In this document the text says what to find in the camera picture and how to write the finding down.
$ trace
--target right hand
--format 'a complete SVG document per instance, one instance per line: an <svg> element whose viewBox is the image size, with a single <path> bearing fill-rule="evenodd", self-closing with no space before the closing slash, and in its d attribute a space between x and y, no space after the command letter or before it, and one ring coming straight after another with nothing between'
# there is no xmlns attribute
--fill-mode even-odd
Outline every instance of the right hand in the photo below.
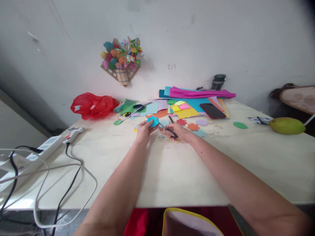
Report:
<svg viewBox="0 0 315 236"><path fill-rule="evenodd" d="M185 129L181 124L179 123L169 123L166 128L171 129L175 134L177 134L178 139L189 143L191 138L194 136L194 133ZM170 131L167 131L166 129L163 129L162 131L163 134L168 135L168 137L175 141L175 139L172 137L173 134Z"/></svg>

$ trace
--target forearm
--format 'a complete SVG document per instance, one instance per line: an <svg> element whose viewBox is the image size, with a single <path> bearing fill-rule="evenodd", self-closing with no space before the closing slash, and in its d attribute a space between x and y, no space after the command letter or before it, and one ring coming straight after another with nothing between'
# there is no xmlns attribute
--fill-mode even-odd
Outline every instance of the forearm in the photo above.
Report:
<svg viewBox="0 0 315 236"><path fill-rule="evenodd" d="M202 138L195 135L191 138L190 144L220 184L232 205L252 227L255 227L256 222L281 215L307 219L297 207Z"/></svg>
<svg viewBox="0 0 315 236"><path fill-rule="evenodd" d="M135 142L94 201L76 235L87 228L121 235L136 204L146 157L146 144Z"/></svg>

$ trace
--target black cable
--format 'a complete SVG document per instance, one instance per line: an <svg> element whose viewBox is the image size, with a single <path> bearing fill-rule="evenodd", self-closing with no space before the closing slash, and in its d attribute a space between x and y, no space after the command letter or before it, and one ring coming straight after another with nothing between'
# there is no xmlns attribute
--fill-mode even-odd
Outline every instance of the black cable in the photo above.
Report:
<svg viewBox="0 0 315 236"><path fill-rule="evenodd" d="M66 145L67 145L67 147L66 147L66 155L67 155L69 158L71 158L71 159L74 159L74 160L79 161L79 162L81 163L81 165L82 165L83 162L82 162L80 159L77 159L77 158L74 158L74 157L71 157L71 156L68 155L68 148L69 148L70 143L66 143ZM56 211L56 215L55 215L55 221L53 222L54 225L57 223L57 220L58 220L58 215L59 215L59 209L60 209L61 202L62 202L62 200L66 197L66 195L68 194L68 192L70 191L70 189L72 188L72 185L74 184L75 179L76 179L76 177L77 177L77 175L78 175L80 169L81 169L81 167L80 167L80 168L78 169L78 171L76 172L76 174L75 174L75 176L74 176L74 178L73 178L73 180L72 180L72 182L71 182L71 184L70 184L68 190L66 191L65 195L63 195L62 199L60 200L60 202L59 202L59 204L58 204L57 211ZM52 236L55 235L55 231L56 231L56 227L53 228Z"/></svg>
<svg viewBox="0 0 315 236"><path fill-rule="evenodd" d="M34 152L37 152L37 153L40 153L42 152L42 150L40 149L37 149L37 148L33 148L33 147L29 147L29 146L18 146L16 147L15 149L18 149L18 148L21 148L21 147L24 147L24 148L28 148ZM13 160L13 154L14 154L15 151L12 151L11 155L10 155L10 163L14 169L14 172L15 172L15 176L18 176L19 175L19 170L17 169L15 163L14 163L14 160ZM3 215L3 211L4 211L4 208L6 207L6 204L8 203L10 197L12 196L14 190L15 190L15 187L16 187L16 184L17 184L17 179L14 180L13 182L13 186L12 186L12 189L9 193L9 195L7 196L4 204L2 205L1 209L0 209L0 216L1 216L1 219L4 220L4 221L8 221L8 222L12 222L12 223L17 223L17 224L22 224L22 225L31 225L31 226L35 226L37 227L36 223L33 223L33 222L25 222L25 221L17 221L17 220L11 220L9 218L7 218L6 216Z"/></svg>

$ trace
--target mango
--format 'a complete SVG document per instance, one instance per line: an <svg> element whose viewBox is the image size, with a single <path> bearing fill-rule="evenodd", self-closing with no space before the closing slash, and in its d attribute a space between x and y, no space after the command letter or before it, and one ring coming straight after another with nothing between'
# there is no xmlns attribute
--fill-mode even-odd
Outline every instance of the mango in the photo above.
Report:
<svg viewBox="0 0 315 236"><path fill-rule="evenodd" d="M269 125L273 131L280 134L300 134L306 130L301 121L290 117L273 119L269 122Z"/></svg>

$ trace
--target white table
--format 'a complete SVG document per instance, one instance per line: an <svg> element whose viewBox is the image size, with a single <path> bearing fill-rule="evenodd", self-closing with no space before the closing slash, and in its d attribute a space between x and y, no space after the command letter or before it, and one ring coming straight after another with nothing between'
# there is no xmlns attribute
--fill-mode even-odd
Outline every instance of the white table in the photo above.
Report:
<svg viewBox="0 0 315 236"><path fill-rule="evenodd" d="M209 121L201 127L210 144L230 156L261 178L292 203L313 203L315 196L315 139L307 134L282 135L269 126L255 124L248 117L266 115L233 99L226 99L231 119L210 120L206 117L187 118L188 123L197 119ZM131 147L136 124L145 120L138 117L113 125L117 114L100 120L79 120L73 127L85 127L73 146L71 154L81 158L86 168L95 175L98 187L87 208L109 176ZM233 121L243 122L248 129L239 129ZM75 163L65 155L65 146L48 159L51 167ZM40 209L56 209L69 187L77 167L51 171L39 202ZM229 203L195 151L185 143L169 142L159 130L151 135L143 187L137 207L218 206ZM12 196L9 209L32 209L34 199L44 174L32 176ZM63 209L79 209L92 191L94 182L88 174L79 174L71 196Z"/></svg>

